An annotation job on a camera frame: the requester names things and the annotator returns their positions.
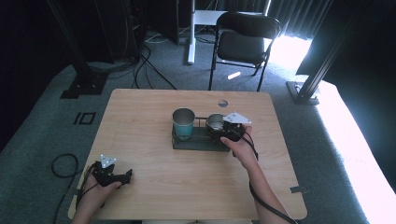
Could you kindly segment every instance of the wooden tabletop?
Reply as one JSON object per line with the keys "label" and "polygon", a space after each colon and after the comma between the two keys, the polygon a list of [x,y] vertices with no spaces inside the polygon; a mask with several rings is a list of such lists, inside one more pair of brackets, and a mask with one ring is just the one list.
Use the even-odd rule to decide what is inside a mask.
{"label": "wooden tabletop", "polygon": [[[251,119],[269,183],[293,218],[306,217],[302,194],[290,191],[298,182],[268,93],[114,90],[86,166],[104,154],[117,158],[115,175],[134,173],[96,218],[258,219],[247,171],[231,152],[173,149],[171,116],[180,107],[196,117],[236,111]],[[69,216],[74,213],[75,200]]]}

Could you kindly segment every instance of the teal cup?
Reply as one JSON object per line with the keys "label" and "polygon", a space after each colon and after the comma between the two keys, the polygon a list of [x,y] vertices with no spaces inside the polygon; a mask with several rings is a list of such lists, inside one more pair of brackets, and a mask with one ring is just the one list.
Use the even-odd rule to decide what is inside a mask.
{"label": "teal cup", "polygon": [[176,135],[181,140],[191,137],[195,114],[188,108],[179,108],[172,115]]}

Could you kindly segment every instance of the black chair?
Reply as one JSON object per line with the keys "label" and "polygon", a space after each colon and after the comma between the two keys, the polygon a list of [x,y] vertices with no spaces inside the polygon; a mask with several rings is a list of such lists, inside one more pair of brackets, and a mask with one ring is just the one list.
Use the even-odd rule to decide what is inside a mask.
{"label": "black chair", "polygon": [[225,63],[254,67],[256,70],[253,76],[262,67],[262,76],[257,88],[257,91],[260,91],[271,47],[280,30],[280,23],[274,18],[237,12],[222,14],[216,23],[216,39],[210,69],[209,90],[212,90],[213,71],[216,69],[216,63]]}

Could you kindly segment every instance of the dark wall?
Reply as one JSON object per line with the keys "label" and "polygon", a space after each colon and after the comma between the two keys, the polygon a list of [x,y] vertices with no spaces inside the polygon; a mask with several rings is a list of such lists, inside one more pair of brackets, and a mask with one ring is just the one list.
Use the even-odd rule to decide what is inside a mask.
{"label": "dark wall", "polygon": [[324,80],[339,90],[396,191],[395,27],[395,1],[334,0],[297,74],[314,75],[345,32],[345,45]]}
{"label": "dark wall", "polygon": [[0,6],[0,151],[68,62],[35,1]]}

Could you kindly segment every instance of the chair backrest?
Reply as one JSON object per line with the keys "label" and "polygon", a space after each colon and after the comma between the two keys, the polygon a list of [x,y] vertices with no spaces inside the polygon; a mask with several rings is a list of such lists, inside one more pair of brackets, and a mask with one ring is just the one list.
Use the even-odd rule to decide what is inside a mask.
{"label": "chair backrest", "polygon": [[219,28],[231,29],[241,35],[275,39],[280,33],[280,22],[263,15],[225,12],[217,20]]}

